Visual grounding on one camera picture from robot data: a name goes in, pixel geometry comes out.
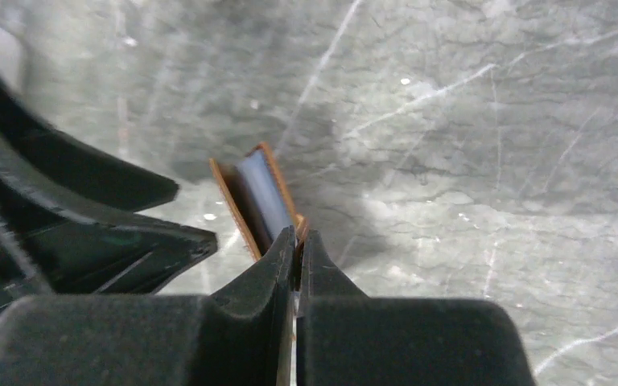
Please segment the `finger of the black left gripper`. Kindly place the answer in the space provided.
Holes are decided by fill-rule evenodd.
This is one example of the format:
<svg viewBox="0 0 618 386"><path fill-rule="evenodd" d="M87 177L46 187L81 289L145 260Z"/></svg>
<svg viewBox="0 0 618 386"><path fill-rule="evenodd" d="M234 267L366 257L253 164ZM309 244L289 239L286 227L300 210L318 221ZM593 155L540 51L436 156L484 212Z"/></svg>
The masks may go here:
<svg viewBox="0 0 618 386"><path fill-rule="evenodd" d="M0 134L34 168L87 199L126 211L169 203L178 184L87 145L58 130L0 77Z"/></svg>
<svg viewBox="0 0 618 386"><path fill-rule="evenodd" d="M0 135L0 286L10 296L154 292L216 249L213 232L62 187Z"/></svg>

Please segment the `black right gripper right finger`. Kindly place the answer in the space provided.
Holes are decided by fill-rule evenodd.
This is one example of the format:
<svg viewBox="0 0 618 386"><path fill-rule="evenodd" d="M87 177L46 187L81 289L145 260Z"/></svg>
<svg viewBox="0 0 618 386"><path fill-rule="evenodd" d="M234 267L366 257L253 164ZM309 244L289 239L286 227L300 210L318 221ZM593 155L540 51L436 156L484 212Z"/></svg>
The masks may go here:
<svg viewBox="0 0 618 386"><path fill-rule="evenodd" d="M513 320L472 298L374 298L331 260L317 231L303 245L300 385L531 385Z"/></svg>

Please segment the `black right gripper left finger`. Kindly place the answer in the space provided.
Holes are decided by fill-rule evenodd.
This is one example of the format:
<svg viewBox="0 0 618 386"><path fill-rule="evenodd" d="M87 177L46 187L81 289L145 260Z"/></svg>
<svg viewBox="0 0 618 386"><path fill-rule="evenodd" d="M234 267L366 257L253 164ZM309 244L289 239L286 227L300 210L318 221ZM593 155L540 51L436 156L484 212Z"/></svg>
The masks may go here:
<svg viewBox="0 0 618 386"><path fill-rule="evenodd" d="M56 295L0 316L0 385L287 385L295 232L210 295Z"/></svg>

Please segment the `brown leather card holder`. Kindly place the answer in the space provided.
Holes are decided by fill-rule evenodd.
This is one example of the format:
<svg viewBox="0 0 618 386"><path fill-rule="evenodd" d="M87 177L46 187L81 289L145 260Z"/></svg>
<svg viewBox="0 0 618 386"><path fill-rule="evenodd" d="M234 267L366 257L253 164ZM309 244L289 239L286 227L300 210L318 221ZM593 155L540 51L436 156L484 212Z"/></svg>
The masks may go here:
<svg viewBox="0 0 618 386"><path fill-rule="evenodd" d="M306 240L306 218L296 211L269 144L260 142L236 164L209 159L212 175L254 260L260 260L284 228L295 230L295 247Z"/></svg>

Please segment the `light blue credit card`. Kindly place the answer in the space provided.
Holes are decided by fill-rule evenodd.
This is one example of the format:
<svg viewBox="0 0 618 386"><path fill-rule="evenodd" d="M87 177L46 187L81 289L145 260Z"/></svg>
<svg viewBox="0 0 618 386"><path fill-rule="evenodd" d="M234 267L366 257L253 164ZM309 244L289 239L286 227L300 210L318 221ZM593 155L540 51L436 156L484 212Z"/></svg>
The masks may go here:
<svg viewBox="0 0 618 386"><path fill-rule="evenodd" d="M261 149L253 151L236 168L262 217L266 234L275 240L284 228L293 224L293 220L267 164L265 153Z"/></svg>

